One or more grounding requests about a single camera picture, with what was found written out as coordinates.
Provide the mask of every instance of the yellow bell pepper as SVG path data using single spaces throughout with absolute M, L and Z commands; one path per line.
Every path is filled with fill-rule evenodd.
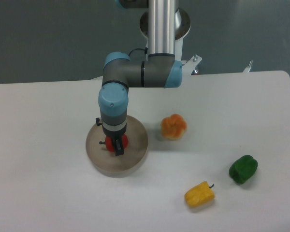
M 215 194 L 206 181 L 193 187 L 185 194 L 185 200 L 190 207 L 196 207 L 214 199 Z

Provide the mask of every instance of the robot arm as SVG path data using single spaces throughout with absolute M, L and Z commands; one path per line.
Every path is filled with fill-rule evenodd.
M 113 52 L 105 60 L 99 107 L 103 132 L 112 139 L 116 155 L 124 149 L 121 137 L 127 127 L 130 87 L 179 87 L 182 62 L 175 60 L 175 12 L 177 0 L 118 0 L 125 8 L 149 7 L 148 61 L 131 62 L 124 53 Z

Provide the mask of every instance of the green bell pepper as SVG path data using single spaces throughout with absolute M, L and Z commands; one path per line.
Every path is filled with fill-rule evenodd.
M 256 172 L 258 162 L 250 155 L 239 158 L 229 169 L 230 177 L 237 183 L 243 184 Z

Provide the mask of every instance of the metal bracket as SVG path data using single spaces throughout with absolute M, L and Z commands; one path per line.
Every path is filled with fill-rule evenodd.
M 183 64 L 183 76 L 191 75 L 194 72 L 196 66 L 201 62 L 202 57 L 194 55 L 190 60 L 182 60 Z

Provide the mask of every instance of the red object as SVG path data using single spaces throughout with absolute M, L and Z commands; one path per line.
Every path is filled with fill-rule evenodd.
M 124 149 L 128 146 L 128 137 L 124 134 L 122 137 L 121 137 L 121 140 L 122 140 L 122 145 L 124 147 Z M 115 149 L 114 149 L 114 146 L 112 144 L 112 139 L 108 136 L 105 137 L 105 146 L 106 146 L 106 149 L 110 152 L 115 152 Z

